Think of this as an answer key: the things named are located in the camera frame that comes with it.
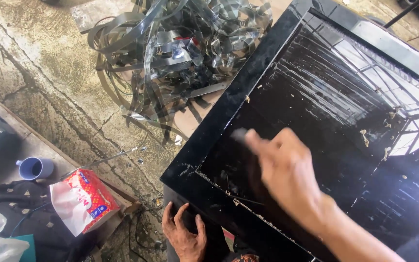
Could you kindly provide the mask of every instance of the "wire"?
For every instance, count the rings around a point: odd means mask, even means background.
[[[151,208],[148,208],[148,209],[144,209],[142,211],[139,211],[137,213],[137,215],[136,215],[136,217],[137,217],[137,223],[135,225],[135,241],[137,242],[137,245],[138,246],[140,246],[140,247],[142,247],[144,249],[156,250],[155,247],[147,247],[147,246],[143,245],[142,243],[140,243],[138,241],[138,236],[137,236],[138,224],[140,223],[140,218],[142,217],[142,214],[143,213],[145,213],[147,211],[159,210],[159,209],[163,208],[164,202],[161,201],[161,203],[160,203],[160,199],[163,199],[163,197],[157,197],[157,198],[153,199],[153,201],[151,202]],[[133,251],[132,248],[130,247],[130,235],[131,235],[130,230],[132,228],[132,220],[133,220],[133,217],[130,218],[130,221],[129,221],[129,251],[132,252],[132,253],[134,253],[134,254],[136,254],[139,258],[143,259],[145,262],[148,262],[143,256],[141,256],[139,253]]]
[[[14,235],[14,231],[15,231],[15,229],[17,229],[17,228],[19,227],[20,223],[22,223],[22,221],[24,221],[24,220],[28,217],[28,215],[30,215],[31,213],[33,213],[33,212],[37,211],[38,209],[40,209],[40,208],[42,208],[42,207],[44,207],[45,205],[48,205],[48,204],[51,204],[51,202],[48,202],[48,203],[46,203],[46,204],[44,204],[44,205],[42,205],[42,206],[39,206],[39,207],[35,208],[34,210],[29,211],[29,212],[25,215],[25,217],[23,217],[23,218],[19,221],[19,223],[15,226],[15,228],[12,230],[12,233],[11,233],[11,235],[9,236],[9,238],[11,238],[11,237],[12,237],[12,235]]]

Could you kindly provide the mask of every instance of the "tissue box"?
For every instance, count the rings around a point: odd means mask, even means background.
[[[114,197],[92,170],[76,170],[50,189],[56,213],[75,236],[98,228],[119,211]]]

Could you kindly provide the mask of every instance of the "hand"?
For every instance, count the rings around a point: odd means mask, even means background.
[[[171,217],[172,202],[166,206],[162,216],[162,231],[176,250],[181,262],[201,262],[206,249],[205,223],[198,214],[195,217],[198,235],[192,234],[187,230],[182,222],[183,212],[189,207],[189,203],[181,206],[174,221]]]
[[[258,155],[261,180],[271,196],[301,226],[319,233],[324,203],[335,203],[319,190],[308,147],[289,128],[271,141],[250,129],[245,140]]]

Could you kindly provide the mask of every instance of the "black frame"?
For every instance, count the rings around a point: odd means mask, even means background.
[[[404,41],[331,0],[294,0],[161,176],[162,182],[188,199],[200,212],[240,236],[248,245],[258,247],[257,251],[263,255],[285,257],[285,251],[289,250],[294,257],[287,259],[296,261],[311,261],[314,257],[243,206],[235,206],[221,189],[198,174],[198,167],[307,13],[350,31],[352,38],[401,65],[405,73],[419,81],[419,52]],[[215,205],[220,206],[219,211],[211,208]],[[315,255],[323,260],[331,258],[330,254]]]

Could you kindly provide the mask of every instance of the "blue mug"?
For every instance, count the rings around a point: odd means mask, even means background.
[[[25,180],[43,179],[53,173],[55,165],[48,158],[26,158],[15,162],[19,166],[19,175]]]

